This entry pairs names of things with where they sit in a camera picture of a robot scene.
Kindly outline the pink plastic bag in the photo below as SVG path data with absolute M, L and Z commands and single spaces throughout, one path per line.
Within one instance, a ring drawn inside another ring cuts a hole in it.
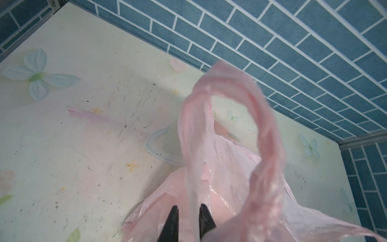
M 244 105 L 257 128 L 259 154 L 215 131 L 212 97 Z M 271 107 L 244 72 L 220 60 L 195 84 L 180 110 L 184 167 L 166 180 L 123 224 L 123 241 L 157 242 L 172 206 L 179 209 L 179 242 L 337 242 L 369 229 L 300 206 L 283 170 L 285 149 Z M 200 240 L 206 204 L 216 228 Z

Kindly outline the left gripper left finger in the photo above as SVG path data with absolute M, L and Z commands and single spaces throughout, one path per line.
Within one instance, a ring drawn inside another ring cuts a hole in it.
M 178 232 L 179 209 L 177 205 L 174 205 L 171 208 L 157 242 L 178 242 Z

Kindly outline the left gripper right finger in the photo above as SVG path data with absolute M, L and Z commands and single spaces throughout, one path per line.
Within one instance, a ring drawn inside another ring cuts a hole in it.
M 204 235 L 216 228 L 216 224 L 212 218 L 212 215 L 206 206 L 206 204 L 201 204 L 199 210 L 199 231 L 200 231 L 200 240 L 203 239 Z

